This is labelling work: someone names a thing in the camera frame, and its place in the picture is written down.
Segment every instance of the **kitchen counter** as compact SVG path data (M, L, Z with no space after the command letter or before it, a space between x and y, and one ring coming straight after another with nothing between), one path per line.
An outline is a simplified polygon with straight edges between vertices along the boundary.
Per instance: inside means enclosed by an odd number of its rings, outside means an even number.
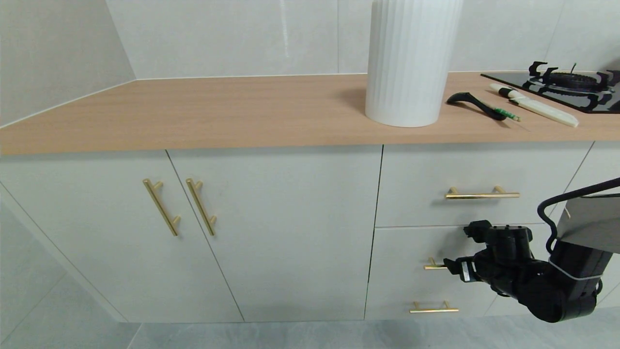
M470 104L443 105L439 121L390 127L364 115L366 75L138 80L58 106L0 129L3 155L184 148L390 143L620 140L620 116L573 114L577 128L510 104L477 72L450 73L456 92L523 118L497 122Z

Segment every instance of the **gold handle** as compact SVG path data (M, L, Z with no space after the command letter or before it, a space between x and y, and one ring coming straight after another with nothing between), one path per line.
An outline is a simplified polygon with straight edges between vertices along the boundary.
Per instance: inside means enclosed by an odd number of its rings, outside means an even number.
M495 186L491 193L477 193L477 194L460 194L455 187L450 187L450 190L446 194L446 199L511 199L520 197L518 192L507 193L502 187Z
M157 206L157 208L159 209L159 213L161 213L161 216L166 221L166 224L168 225L168 228L170 228L170 231L172 232L172 234L174 236L179 236L179 232L177 231L177 224L181 220L181 216L178 215L174 217L172 220L170 220L170 215L168 214L168 212L166 212L166 208L161 203L161 199L159 198L159 195L157 194L157 190L161 188L164 185L164 183L157 182L155 183L155 185L153 185L151 183L151 180L148 178L142 181L142 183L144 183L146 190L148 190L149 194L151 195L151 199L153 199L153 202L155 202L155 206Z
M433 257L428 257L429 265L424 266L424 270L437 270L437 269L448 269L448 267L444 264L435 263L435 259Z
M198 211L200 211L202 219L205 221L206 228L209 230L209 235L215 236L213 226L215 225L217 217L211 216L211 218L209 218L209 214L206 213L205 205L202 204L200 195L198 195L198 191L202 188L202 181L198 181L198 183L194 184L192 178L187 178L185 182L187 183L188 188L190 188L190 193L192 193L192 197L194 198L194 202L196 202L196 206L198 206Z
M443 301L443 304L446 306L445 308L436 308L436 309L420 309L420 304L418 302L414 302L414 309L409 311L410 314L420 314L420 313L429 313L429 312L457 312L458 308L450 308L448 301Z

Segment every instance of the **gas stove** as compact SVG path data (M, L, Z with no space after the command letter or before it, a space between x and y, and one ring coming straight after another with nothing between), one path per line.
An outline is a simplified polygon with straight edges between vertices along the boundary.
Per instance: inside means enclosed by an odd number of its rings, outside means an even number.
M487 78L523 89L586 113L620 114L620 70L573 73L535 61L526 72L482 74Z

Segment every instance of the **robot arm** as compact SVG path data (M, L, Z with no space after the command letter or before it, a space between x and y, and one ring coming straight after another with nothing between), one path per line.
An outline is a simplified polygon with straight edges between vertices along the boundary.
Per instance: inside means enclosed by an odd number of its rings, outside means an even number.
M603 287L601 276L613 252L558 240L557 227L544 210L616 187L620 187L620 178L552 197L538 206L538 214L551 227L546 245L549 261L534 259L529 249L533 237L527 227L497 227L481 220L471 222L464 231L486 248L474 256L444 259L444 264L466 283L485 282L499 295L515 298L541 320L558 322L586 316L594 311Z

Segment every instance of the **white cylindrical container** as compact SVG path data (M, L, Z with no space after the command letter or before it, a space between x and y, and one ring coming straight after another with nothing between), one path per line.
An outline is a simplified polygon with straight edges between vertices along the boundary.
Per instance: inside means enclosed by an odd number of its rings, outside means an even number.
M463 0L374 0L366 115L399 127L437 121Z

